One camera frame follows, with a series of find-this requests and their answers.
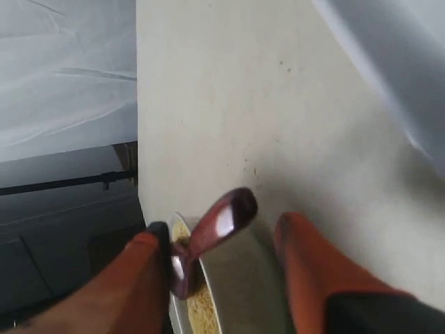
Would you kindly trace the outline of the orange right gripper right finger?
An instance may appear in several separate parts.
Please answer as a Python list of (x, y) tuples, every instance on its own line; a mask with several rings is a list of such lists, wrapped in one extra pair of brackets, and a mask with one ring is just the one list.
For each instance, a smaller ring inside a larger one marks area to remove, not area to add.
[(275, 226), (297, 333), (443, 333), (444, 312), (376, 278), (298, 212)]

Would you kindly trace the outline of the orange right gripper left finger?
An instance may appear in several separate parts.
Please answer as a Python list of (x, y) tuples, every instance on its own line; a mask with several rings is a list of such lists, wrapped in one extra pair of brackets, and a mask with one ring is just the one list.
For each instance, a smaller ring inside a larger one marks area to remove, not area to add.
[(163, 333), (170, 303), (170, 236), (153, 222), (89, 283), (14, 333)]

